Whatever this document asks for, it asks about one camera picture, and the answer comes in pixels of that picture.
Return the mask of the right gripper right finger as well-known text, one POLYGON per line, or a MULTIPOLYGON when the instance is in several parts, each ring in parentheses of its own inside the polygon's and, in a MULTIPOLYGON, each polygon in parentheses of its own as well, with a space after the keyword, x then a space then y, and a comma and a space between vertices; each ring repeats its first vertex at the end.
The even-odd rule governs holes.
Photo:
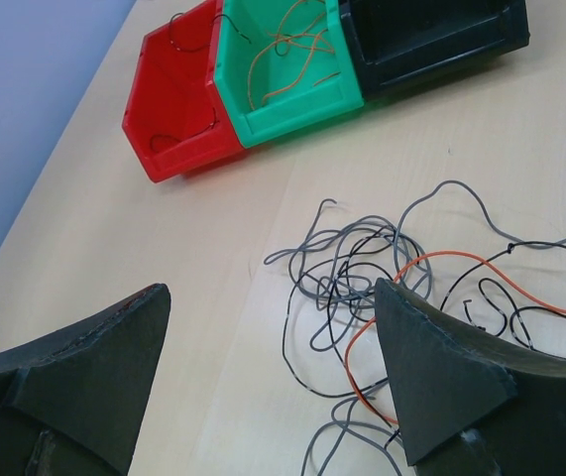
POLYGON ((418 475, 566 475, 566 359, 477 329, 384 279, 378 336, 418 475))

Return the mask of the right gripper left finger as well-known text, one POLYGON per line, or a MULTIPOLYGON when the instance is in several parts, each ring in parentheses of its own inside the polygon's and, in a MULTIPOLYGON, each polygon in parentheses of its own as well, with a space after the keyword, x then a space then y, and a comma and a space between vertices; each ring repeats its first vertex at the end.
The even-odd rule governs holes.
POLYGON ((0 475, 126 475, 165 342, 153 284, 0 352, 0 475))

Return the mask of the red plastic bin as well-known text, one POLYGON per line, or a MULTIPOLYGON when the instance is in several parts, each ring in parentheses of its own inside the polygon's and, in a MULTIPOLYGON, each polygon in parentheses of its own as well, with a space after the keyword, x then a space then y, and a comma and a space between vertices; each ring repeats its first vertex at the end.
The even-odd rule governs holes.
POLYGON ((222 1, 203 1, 146 34, 122 128, 153 182, 245 152, 214 83, 222 1))

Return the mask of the black plastic bin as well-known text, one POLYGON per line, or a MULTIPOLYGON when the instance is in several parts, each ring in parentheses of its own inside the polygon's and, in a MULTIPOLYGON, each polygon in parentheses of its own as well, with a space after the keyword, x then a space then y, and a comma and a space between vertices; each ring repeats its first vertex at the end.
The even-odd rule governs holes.
POLYGON ((340 1, 365 100, 481 64, 529 44, 524 1, 340 1))

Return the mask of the green plastic bin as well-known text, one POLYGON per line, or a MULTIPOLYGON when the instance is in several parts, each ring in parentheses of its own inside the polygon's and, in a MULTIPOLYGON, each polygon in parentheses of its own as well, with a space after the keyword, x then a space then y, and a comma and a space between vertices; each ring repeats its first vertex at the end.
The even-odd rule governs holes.
POLYGON ((214 83, 246 149, 361 108, 335 1, 226 1, 214 83))

